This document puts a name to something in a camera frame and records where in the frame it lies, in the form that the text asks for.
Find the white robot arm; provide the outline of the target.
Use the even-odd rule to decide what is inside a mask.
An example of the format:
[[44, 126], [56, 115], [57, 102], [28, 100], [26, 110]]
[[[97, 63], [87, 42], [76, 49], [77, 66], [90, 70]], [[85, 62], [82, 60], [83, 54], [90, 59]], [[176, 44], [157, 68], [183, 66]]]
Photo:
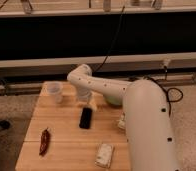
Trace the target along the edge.
[[93, 77], [86, 64], [72, 70], [67, 80], [75, 86], [80, 101], [89, 100], [92, 91], [122, 101], [131, 171], [181, 171], [169, 104], [157, 83]]

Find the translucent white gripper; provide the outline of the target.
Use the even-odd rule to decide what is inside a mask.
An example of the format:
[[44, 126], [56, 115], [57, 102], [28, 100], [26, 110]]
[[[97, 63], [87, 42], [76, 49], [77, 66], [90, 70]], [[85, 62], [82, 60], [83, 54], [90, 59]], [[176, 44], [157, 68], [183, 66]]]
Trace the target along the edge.
[[77, 100], [81, 102], [86, 102], [87, 107], [91, 108], [93, 111], [96, 111], [98, 109], [97, 103], [94, 99], [91, 99], [91, 97], [92, 97], [92, 92], [89, 89], [86, 88], [77, 89]]

